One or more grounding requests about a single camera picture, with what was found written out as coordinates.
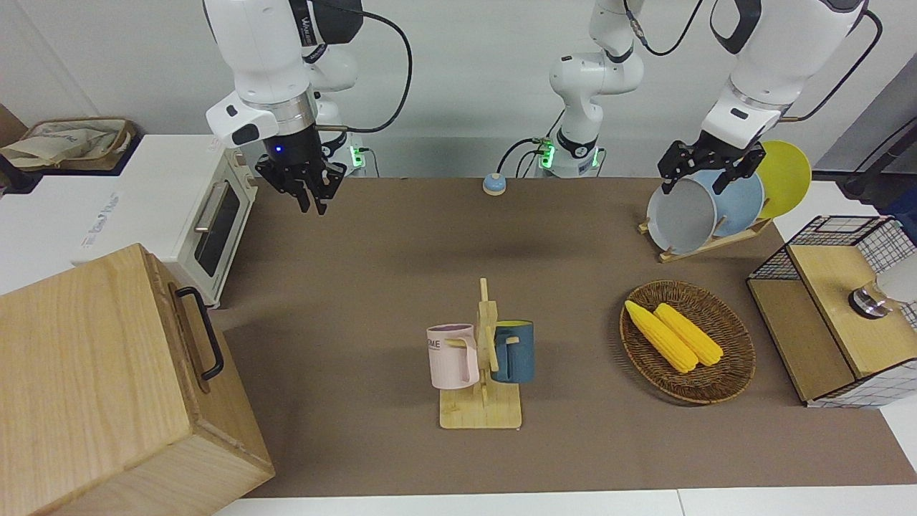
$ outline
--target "blue mug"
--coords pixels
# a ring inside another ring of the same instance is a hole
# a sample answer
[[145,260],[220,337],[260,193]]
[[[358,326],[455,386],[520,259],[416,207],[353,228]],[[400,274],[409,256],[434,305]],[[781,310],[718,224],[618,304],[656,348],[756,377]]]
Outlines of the blue mug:
[[531,320],[499,320],[493,336],[500,370],[495,381],[523,384],[535,377],[535,325]]

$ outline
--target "woven plate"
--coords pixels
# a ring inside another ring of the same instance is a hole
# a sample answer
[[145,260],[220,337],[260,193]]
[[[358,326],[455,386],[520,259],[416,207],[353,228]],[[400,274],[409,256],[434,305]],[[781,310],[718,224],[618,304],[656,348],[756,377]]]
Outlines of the woven plate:
[[624,349],[651,384],[672,397],[702,405],[735,398],[748,387],[755,375],[755,348],[745,325],[718,297],[690,283],[665,280],[640,286],[627,298],[650,311],[659,303],[669,303],[723,348],[718,364],[698,364],[683,375],[662,358],[622,308]]

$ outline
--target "corn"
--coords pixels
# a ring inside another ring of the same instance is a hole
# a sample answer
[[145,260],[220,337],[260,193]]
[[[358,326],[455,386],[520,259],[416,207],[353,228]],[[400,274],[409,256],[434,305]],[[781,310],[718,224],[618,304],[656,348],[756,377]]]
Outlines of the corn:
[[723,358],[723,348],[670,305],[661,303],[653,313],[688,344],[701,364],[714,365]]
[[661,320],[633,301],[625,301],[624,306],[637,329],[676,371],[688,373],[697,367],[697,355]]

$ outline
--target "bag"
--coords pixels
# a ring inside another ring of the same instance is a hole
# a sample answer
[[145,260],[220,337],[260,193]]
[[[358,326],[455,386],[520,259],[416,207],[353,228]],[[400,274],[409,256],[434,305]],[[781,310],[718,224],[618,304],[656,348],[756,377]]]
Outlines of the bag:
[[133,124],[122,118],[52,120],[39,123],[0,153],[25,172],[110,170],[136,134]]

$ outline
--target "oven handle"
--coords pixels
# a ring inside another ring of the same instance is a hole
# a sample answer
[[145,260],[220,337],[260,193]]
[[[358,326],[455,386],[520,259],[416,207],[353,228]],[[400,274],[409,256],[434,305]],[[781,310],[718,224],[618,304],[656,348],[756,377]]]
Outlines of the oven handle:
[[207,202],[204,204],[204,211],[201,213],[201,217],[198,218],[197,223],[194,224],[194,232],[210,232],[210,229],[214,227],[216,215],[220,212],[220,207],[223,206],[223,200],[226,199],[226,192],[228,191],[229,183],[226,181],[214,185],[210,189],[210,196],[207,197]]
[[185,296],[194,296],[194,301],[197,303],[197,309],[201,312],[201,319],[204,321],[204,329],[207,330],[207,340],[210,341],[210,348],[214,351],[214,360],[216,363],[210,369],[207,369],[201,374],[201,379],[206,381],[212,379],[214,376],[219,375],[223,371],[224,361],[223,361],[223,352],[220,351],[220,342],[216,339],[216,333],[214,332],[214,326],[210,322],[210,315],[207,314],[207,306],[204,305],[204,298],[201,296],[201,293],[197,291],[193,286],[184,286],[175,291],[176,297],[185,297]]

